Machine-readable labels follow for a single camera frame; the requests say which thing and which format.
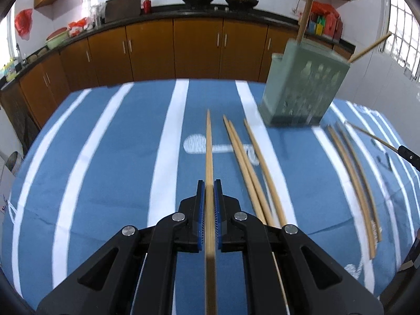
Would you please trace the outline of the wooden chopstick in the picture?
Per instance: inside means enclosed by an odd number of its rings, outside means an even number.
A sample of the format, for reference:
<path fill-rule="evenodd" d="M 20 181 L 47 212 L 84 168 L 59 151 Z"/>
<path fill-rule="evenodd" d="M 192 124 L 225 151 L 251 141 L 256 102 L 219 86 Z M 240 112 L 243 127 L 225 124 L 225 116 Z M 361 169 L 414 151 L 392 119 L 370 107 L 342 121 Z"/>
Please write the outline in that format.
<path fill-rule="evenodd" d="M 247 129 L 248 135 L 250 136 L 251 142 L 253 144 L 254 150 L 256 152 L 256 156 L 258 157 L 258 160 L 260 162 L 262 171 L 263 171 L 263 175 L 266 179 L 267 185 L 268 185 L 268 190 L 269 190 L 269 194 L 271 195 L 271 198 L 273 200 L 273 205 L 275 206 L 276 209 L 276 213 L 278 216 L 278 220 L 280 222 L 280 226 L 283 227 L 287 224 L 287 220 L 285 217 L 285 212 L 283 210 L 283 207 L 281 205 L 275 184 L 273 183 L 273 179 L 271 177 L 270 171 L 268 170 L 268 166 L 266 163 L 266 160 L 263 157 L 263 154 L 261 152 L 261 149 L 258 145 L 258 142 L 256 141 L 256 138 L 253 135 L 253 132 L 251 130 L 251 127 L 249 126 L 248 122 L 246 119 L 243 120 L 243 123 Z"/>
<path fill-rule="evenodd" d="M 251 162 L 249 161 L 248 155 L 245 152 L 245 149 L 243 148 L 243 144 L 237 134 L 237 131 L 235 130 L 235 127 L 233 125 L 232 121 L 229 121 L 229 126 L 231 128 L 231 131 L 233 132 L 234 139 L 236 140 L 236 143 L 238 144 L 239 151 L 241 152 L 241 157 L 244 161 L 244 164 L 246 166 L 246 170 L 248 172 L 249 178 L 251 180 L 251 186 L 254 190 L 255 198 L 253 198 L 251 201 L 254 205 L 254 211 L 256 212 L 257 217 L 265 224 L 269 226 L 275 226 L 276 223 L 273 220 L 273 216 L 271 213 L 271 209 L 268 206 L 268 202 L 266 200 L 266 196 L 263 192 L 263 189 L 261 187 L 261 184 L 258 180 L 258 177 L 256 175 L 256 172 L 254 168 L 252 167 Z"/>
<path fill-rule="evenodd" d="M 216 231 L 214 216 L 214 179 L 210 110 L 206 112 L 205 161 L 205 277 L 206 314 L 217 314 L 216 304 Z"/>
<path fill-rule="evenodd" d="M 296 37 L 296 43 L 300 44 L 303 40 L 304 34 L 305 34 L 305 30 L 307 28 L 308 25 L 308 21 L 309 21 L 309 17 L 310 17 L 310 12 L 312 9 L 312 5 L 313 5 L 313 1 L 314 0 L 306 0 L 305 1 L 305 8 L 302 14 L 302 17 L 300 19 L 300 26 L 298 29 L 298 35 Z"/>
<path fill-rule="evenodd" d="M 367 204 L 367 195 L 364 191 L 364 187 L 362 186 L 362 177 L 359 175 L 360 170 L 357 168 L 355 160 L 356 156 L 343 135 L 340 135 L 332 126 L 327 126 L 327 131 L 331 136 L 333 144 L 335 145 L 350 177 L 350 182 L 355 191 L 357 204 L 360 207 L 362 213 L 364 229 L 366 230 L 367 234 L 369 258 L 373 259 L 377 254 L 377 241 L 374 237 L 371 212 Z"/>
<path fill-rule="evenodd" d="M 370 136 L 371 138 L 373 138 L 374 140 L 378 141 L 378 142 L 379 142 L 379 143 L 381 143 L 383 146 L 385 146 L 385 147 L 387 147 L 387 148 L 391 149 L 391 150 L 392 150 L 392 151 L 394 151 L 395 153 L 399 153 L 399 150 L 398 150 L 396 147 L 392 146 L 390 143 L 388 143 L 388 142 L 384 141 L 383 139 L 381 139 L 380 137 L 376 136 L 375 134 L 373 134 L 373 133 L 371 133 L 371 132 L 369 132 L 369 131 L 367 131 L 367 130 L 365 130 L 365 129 L 363 129 L 363 128 L 359 127 L 359 126 L 356 126 L 355 124 L 352 124 L 352 123 L 350 123 L 350 122 L 348 122 L 348 121 L 345 121 L 345 124 L 348 124 L 348 125 L 350 125 L 353 129 L 356 129 L 356 130 L 358 130 L 358 131 L 360 131 L 360 132 L 362 132 L 362 133 L 364 133 L 364 134 L 366 134 L 366 135 Z"/>
<path fill-rule="evenodd" d="M 377 242 L 379 243 L 382 241 L 382 229 L 380 227 L 379 216 L 378 216 L 374 196 L 372 193 L 372 189 L 370 187 L 369 181 L 366 177 L 365 170 L 360 162 L 360 159 L 352 145 L 352 142 L 350 141 L 350 136 L 348 134 L 348 131 L 345 129 L 344 126 L 340 125 L 339 123 L 336 123 L 336 125 L 340 133 L 340 136 L 344 139 L 345 146 L 347 147 L 350 153 L 350 156 L 352 157 L 352 161 L 355 164 L 355 170 L 357 172 L 357 175 L 360 178 L 362 189 L 366 196 L 369 212 L 370 212 L 370 215 L 372 216 L 372 220 L 374 223 L 374 232 L 376 233 Z"/>
<path fill-rule="evenodd" d="M 386 41 L 390 36 L 392 35 L 392 32 L 388 32 L 386 33 L 384 36 L 382 36 L 381 38 L 377 39 L 374 43 L 372 43 L 370 46 L 367 46 L 367 48 L 361 50 L 359 53 L 355 53 L 353 54 L 350 59 L 347 61 L 348 63 L 353 63 L 357 60 L 359 60 L 360 58 L 362 58 L 362 56 L 366 55 L 367 53 L 369 53 L 369 51 L 373 50 L 374 48 L 376 48 L 377 46 L 381 45 L 384 41 Z"/>
<path fill-rule="evenodd" d="M 261 208 L 260 201 L 258 199 L 258 195 L 256 193 L 255 187 L 253 185 L 253 180 L 250 175 L 250 171 L 248 169 L 247 163 L 246 163 L 246 154 L 243 149 L 243 145 L 241 144 L 241 141 L 238 139 L 238 136 L 236 132 L 234 131 L 233 124 L 231 121 L 227 119 L 227 117 L 223 116 L 224 125 L 226 127 L 226 131 L 229 135 L 229 139 L 231 140 L 232 147 L 234 149 L 234 154 L 236 156 L 236 160 L 238 162 L 238 165 L 240 167 L 243 180 L 246 185 L 246 189 L 248 191 L 249 198 L 251 200 L 253 210 L 256 214 L 256 217 L 264 224 L 266 225 L 266 219 L 263 213 L 263 209 Z"/>

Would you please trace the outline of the right window with bars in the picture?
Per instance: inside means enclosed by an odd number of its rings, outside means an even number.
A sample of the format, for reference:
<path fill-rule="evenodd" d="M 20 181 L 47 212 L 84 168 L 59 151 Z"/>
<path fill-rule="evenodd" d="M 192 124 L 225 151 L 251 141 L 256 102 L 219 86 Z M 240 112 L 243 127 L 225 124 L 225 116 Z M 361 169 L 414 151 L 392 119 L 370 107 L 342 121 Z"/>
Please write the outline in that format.
<path fill-rule="evenodd" d="M 419 82 L 419 23 L 405 0 L 389 0 L 388 31 L 384 52 Z"/>

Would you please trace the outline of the green perforated utensil holder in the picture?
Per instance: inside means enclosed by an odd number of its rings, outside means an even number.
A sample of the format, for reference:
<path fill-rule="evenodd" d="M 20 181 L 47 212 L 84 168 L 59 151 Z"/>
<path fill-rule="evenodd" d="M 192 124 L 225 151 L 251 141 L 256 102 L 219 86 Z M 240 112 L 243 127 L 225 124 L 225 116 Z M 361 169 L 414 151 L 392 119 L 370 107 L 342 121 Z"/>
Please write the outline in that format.
<path fill-rule="evenodd" d="M 273 53 L 258 111 L 270 127 L 317 126 L 350 69 L 334 50 L 308 39 Z"/>

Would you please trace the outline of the blue white striped tablecloth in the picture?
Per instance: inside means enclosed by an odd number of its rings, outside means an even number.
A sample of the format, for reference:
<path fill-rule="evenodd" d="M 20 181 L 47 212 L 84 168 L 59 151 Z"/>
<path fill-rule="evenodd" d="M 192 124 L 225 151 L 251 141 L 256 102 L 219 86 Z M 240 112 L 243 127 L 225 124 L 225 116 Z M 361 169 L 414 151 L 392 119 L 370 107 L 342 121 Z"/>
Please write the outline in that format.
<path fill-rule="evenodd" d="M 157 80 L 69 95 L 36 137 L 4 196 L 2 268 L 32 307 L 126 225 L 146 228 L 193 196 L 205 174 L 206 112 L 214 177 L 253 212 L 223 116 L 257 174 L 246 119 L 288 223 L 297 225 L 372 294 L 391 282 L 419 229 L 419 174 L 392 146 L 402 138 L 378 111 L 336 99 L 318 127 L 267 127 L 261 83 Z M 382 229 L 369 258 L 355 191 L 327 131 L 344 126 L 369 181 Z"/>

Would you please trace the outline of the red thermos pair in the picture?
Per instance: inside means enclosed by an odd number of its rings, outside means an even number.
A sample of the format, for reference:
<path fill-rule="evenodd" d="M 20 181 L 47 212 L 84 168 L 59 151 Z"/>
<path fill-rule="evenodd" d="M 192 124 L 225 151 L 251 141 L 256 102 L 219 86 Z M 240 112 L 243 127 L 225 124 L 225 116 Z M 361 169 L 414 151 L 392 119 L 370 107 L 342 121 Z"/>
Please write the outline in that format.
<path fill-rule="evenodd" d="M 325 16 L 325 26 L 322 35 L 330 40 L 338 43 L 342 36 L 343 23 L 340 17 L 334 14 L 327 14 Z"/>

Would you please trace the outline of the black wok with lid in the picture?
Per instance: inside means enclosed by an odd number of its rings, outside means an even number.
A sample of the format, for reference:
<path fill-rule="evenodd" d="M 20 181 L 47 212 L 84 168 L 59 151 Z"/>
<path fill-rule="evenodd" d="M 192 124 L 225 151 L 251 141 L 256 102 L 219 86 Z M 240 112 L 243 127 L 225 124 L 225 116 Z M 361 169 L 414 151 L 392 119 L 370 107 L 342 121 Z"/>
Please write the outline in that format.
<path fill-rule="evenodd" d="M 230 9 L 249 10 L 258 5 L 258 0 L 225 0 Z"/>

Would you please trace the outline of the yellow detergent bottle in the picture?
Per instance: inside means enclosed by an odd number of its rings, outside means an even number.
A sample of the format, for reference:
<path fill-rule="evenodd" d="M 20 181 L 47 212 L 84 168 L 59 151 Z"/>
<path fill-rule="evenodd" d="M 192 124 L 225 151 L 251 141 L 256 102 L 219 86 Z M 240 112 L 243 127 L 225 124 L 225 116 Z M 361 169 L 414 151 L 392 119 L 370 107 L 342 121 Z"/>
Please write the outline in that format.
<path fill-rule="evenodd" d="M 14 60 L 11 59 L 3 68 L 4 77 L 6 78 L 6 82 L 10 82 L 14 80 L 17 75 Z"/>

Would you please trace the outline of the lower wooden cabinets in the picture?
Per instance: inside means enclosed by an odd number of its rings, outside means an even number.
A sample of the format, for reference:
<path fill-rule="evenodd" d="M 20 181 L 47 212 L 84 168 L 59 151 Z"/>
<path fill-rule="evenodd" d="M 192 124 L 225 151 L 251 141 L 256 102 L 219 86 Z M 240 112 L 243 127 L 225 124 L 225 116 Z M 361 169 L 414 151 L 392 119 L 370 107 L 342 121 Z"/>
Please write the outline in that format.
<path fill-rule="evenodd" d="M 174 78 L 264 82 L 271 55 L 285 50 L 298 23 L 261 11 L 178 10 L 117 21 L 69 38 L 1 88 L 15 129 L 42 127 L 71 92 Z"/>

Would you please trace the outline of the green basin with red lid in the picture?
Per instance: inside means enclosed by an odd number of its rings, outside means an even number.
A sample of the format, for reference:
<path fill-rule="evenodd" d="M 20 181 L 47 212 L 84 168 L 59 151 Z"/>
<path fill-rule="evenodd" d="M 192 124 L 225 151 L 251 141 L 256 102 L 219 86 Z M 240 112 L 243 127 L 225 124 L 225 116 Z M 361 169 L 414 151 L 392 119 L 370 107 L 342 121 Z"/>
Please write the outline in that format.
<path fill-rule="evenodd" d="M 68 28 L 60 28 L 53 33 L 51 33 L 48 38 L 46 38 L 46 46 L 49 50 L 56 48 L 63 41 L 69 38 Z"/>

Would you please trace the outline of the orange plastic bag on counter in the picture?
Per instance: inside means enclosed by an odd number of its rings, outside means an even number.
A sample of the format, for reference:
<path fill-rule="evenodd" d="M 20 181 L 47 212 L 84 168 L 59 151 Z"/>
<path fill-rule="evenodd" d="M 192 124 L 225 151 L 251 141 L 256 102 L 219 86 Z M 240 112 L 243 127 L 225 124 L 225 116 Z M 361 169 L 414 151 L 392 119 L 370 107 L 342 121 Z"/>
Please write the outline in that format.
<path fill-rule="evenodd" d="M 88 25 L 88 17 L 82 18 L 78 21 L 72 21 L 68 24 L 68 34 L 70 38 L 79 35 L 85 31 L 85 27 Z"/>

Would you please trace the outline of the dark wooden cutting board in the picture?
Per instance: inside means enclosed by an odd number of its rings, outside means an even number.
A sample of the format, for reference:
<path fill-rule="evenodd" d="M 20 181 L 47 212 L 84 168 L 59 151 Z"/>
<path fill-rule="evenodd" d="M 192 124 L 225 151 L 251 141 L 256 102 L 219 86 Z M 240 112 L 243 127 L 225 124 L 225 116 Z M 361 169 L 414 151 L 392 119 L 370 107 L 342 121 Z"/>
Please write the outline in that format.
<path fill-rule="evenodd" d="M 129 19 L 141 14 L 141 0 L 107 0 L 105 23 Z"/>

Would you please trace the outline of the red bottle on counter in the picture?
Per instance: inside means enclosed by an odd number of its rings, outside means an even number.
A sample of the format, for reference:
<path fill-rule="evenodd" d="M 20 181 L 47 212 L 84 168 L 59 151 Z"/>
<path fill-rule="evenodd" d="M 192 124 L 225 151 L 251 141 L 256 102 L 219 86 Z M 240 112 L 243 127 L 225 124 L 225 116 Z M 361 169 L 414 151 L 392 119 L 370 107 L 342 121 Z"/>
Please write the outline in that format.
<path fill-rule="evenodd" d="M 152 9 L 152 2 L 151 0 L 144 0 L 143 1 L 143 13 L 144 14 L 150 14 Z"/>

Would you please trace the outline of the red plastic bag on wall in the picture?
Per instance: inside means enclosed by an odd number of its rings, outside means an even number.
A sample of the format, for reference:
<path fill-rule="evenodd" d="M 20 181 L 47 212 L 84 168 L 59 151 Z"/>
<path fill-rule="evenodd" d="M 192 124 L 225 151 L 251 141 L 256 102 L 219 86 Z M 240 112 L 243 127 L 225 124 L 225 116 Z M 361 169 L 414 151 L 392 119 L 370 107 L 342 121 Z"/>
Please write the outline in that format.
<path fill-rule="evenodd" d="M 32 14 L 33 9 L 23 9 L 18 14 L 16 14 L 14 19 L 15 30 L 19 37 L 25 41 L 28 41 L 30 38 Z"/>

